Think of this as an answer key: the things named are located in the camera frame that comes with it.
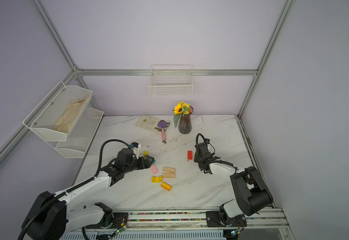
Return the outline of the natural wood block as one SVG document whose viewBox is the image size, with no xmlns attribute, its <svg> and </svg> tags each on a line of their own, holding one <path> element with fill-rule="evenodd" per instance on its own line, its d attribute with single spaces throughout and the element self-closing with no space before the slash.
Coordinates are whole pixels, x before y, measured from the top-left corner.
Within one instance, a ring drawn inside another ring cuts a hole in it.
<svg viewBox="0 0 349 240">
<path fill-rule="evenodd" d="M 174 179 L 176 177 L 175 173 L 162 173 L 163 179 Z"/>
<path fill-rule="evenodd" d="M 175 173 L 176 172 L 175 168 L 170 168 L 170 167 L 163 167 L 162 170 L 166 173 Z"/>
</svg>

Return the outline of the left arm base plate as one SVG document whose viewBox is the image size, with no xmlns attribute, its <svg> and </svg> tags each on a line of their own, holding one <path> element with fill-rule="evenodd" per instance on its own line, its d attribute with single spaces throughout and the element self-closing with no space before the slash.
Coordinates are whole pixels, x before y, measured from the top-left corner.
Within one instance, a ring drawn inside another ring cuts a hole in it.
<svg viewBox="0 0 349 240">
<path fill-rule="evenodd" d="M 128 215 L 126 212 L 105 214 L 99 226 L 102 229 L 118 229 L 127 224 Z"/>
</svg>

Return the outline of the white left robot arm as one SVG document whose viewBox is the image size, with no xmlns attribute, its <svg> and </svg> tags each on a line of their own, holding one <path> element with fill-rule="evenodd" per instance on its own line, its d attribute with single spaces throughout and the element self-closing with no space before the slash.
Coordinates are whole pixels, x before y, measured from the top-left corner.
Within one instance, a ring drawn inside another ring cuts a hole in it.
<svg viewBox="0 0 349 240">
<path fill-rule="evenodd" d="M 76 206 L 115 185 L 125 174 L 149 169 L 153 162 L 151 156 L 140 157 L 138 148 L 124 148 L 100 169 L 97 176 L 54 194 L 48 191 L 41 193 L 24 220 L 18 239 L 28 235 L 33 240 L 58 240 L 66 233 L 90 225 L 110 226 L 114 215 L 106 204 L 97 202 L 79 210 Z"/>
</svg>

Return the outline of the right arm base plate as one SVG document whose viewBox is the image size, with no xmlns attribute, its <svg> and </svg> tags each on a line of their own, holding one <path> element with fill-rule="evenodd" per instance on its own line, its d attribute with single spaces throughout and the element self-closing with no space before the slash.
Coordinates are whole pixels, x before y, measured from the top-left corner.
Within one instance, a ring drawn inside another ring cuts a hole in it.
<svg viewBox="0 0 349 240">
<path fill-rule="evenodd" d="M 225 227 L 244 228 L 247 226 L 247 221 L 244 215 L 238 215 L 236 217 L 228 217 L 222 211 L 207 211 L 206 212 L 207 226 L 211 227 Z"/>
</svg>

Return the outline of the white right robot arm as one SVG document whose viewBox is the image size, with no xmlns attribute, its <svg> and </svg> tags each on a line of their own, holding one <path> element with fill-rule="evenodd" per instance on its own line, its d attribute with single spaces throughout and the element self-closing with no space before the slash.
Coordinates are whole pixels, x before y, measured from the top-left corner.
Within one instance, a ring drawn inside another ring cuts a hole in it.
<svg viewBox="0 0 349 240">
<path fill-rule="evenodd" d="M 246 216 L 258 214 L 271 205 L 273 196 L 259 171 L 253 167 L 239 168 L 223 161 L 209 150 L 208 143 L 195 145 L 194 162 L 205 174 L 216 175 L 231 183 L 235 198 L 219 207 L 217 223 L 223 227 L 233 226 L 240 221 L 242 226 Z"/>
</svg>

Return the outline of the red rectangular block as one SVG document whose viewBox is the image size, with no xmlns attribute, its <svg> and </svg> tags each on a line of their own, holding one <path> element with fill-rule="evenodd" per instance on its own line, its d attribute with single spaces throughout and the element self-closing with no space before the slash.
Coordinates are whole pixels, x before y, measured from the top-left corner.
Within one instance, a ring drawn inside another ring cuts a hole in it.
<svg viewBox="0 0 349 240">
<path fill-rule="evenodd" d="M 193 160 L 193 152 L 192 151 L 188 151 L 187 159 L 190 160 L 190 161 Z"/>
</svg>

